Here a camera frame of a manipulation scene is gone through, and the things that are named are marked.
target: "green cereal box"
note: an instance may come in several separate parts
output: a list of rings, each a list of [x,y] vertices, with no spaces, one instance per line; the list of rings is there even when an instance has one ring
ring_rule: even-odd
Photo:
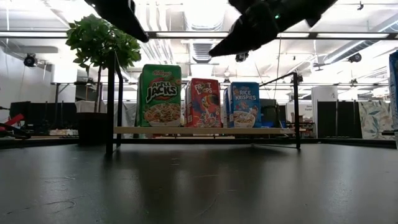
[[[138,126],[180,126],[181,68],[145,65],[138,84]]]

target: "apple jacks cereal box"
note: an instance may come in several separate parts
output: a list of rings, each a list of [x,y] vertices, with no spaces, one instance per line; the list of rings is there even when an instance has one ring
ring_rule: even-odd
[[[181,123],[181,68],[145,65],[139,79],[138,126],[178,127]]]
[[[220,86],[217,80],[192,78],[185,92],[187,127],[220,128]]]
[[[229,126],[261,128],[260,87],[258,83],[232,82],[228,87]]]

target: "plant pot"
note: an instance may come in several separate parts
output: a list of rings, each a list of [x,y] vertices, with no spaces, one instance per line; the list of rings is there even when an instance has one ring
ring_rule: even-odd
[[[101,145],[106,143],[106,113],[77,113],[79,143]]]

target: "green leaves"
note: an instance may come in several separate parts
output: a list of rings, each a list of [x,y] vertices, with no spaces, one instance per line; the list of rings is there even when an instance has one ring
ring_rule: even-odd
[[[107,59],[111,52],[118,55],[121,67],[134,66],[140,61],[140,46],[137,40],[117,29],[104,19],[94,15],[69,24],[68,40],[65,42],[71,50],[77,51],[73,61],[89,71],[90,66],[107,68]]]

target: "potted plant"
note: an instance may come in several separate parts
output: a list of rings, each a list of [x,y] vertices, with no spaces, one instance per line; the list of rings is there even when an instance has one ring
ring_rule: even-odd
[[[106,114],[97,111],[98,101],[101,102],[101,99],[98,99],[101,71],[108,68],[111,52],[116,53],[120,67],[134,66],[133,63],[141,59],[140,46],[135,38],[94,15],[70,23],[69,26],[66,44],[71,50],[77,51],[77,58],[73,62],[85,68],[87,76],[90,68],[98,68],[94,111],[78,113],[79,138],[83,144],[104,143]]]

